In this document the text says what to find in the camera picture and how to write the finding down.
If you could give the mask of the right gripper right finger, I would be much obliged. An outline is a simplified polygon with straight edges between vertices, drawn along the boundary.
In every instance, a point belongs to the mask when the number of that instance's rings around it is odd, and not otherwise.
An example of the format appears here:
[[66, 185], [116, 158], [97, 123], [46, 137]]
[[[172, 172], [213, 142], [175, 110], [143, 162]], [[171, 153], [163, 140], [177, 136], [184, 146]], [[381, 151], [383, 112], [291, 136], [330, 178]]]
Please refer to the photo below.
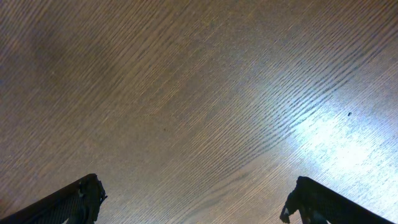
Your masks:
[[281, 211], [283, 223], [299, 212], [303, 224], [392, 224], [309, 177], [300, 176]]

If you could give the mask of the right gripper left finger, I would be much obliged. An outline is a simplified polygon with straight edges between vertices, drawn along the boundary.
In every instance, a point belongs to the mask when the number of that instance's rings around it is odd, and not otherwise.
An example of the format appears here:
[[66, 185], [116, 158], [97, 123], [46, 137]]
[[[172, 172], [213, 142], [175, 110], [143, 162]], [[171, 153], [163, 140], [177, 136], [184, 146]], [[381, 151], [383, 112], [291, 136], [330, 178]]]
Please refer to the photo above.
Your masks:
[[1, 219], [1, 224], [94, 224], [106, 198], [98, 176], [88, 174]]

